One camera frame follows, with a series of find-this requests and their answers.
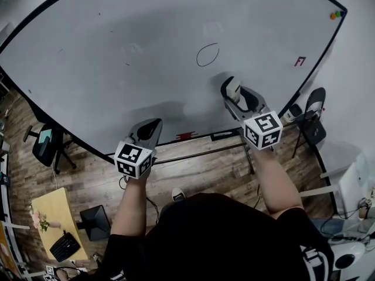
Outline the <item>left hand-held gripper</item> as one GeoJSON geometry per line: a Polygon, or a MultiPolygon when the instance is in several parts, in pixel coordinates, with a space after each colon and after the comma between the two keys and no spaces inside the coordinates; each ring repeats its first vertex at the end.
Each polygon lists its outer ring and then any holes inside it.
{"type": "Polygon", "coordinates": [[[129,136],[119,142],[114,154],[115,165],[121,174],[139,179],[152,166],[152,159],[156,155],[154,148],[158,144],[162,127],[160,118],[152,118],[131,128],[129,136]],[[148,137],[148,147],[132,137],[148,137]]]}

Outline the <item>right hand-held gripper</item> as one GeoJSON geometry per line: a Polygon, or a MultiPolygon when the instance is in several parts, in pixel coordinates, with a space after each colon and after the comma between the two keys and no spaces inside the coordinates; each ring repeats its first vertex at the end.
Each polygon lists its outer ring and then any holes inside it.
{"type": "Polygon", "coordinates": [[[243,128],[247,143],[257,150],[263,150],[280,142],[283,125],[277,113],[270,111],[261,94],[241,86],[240,80],[234,76],[221,85],[220,92],[226,109],[243,128]]]}

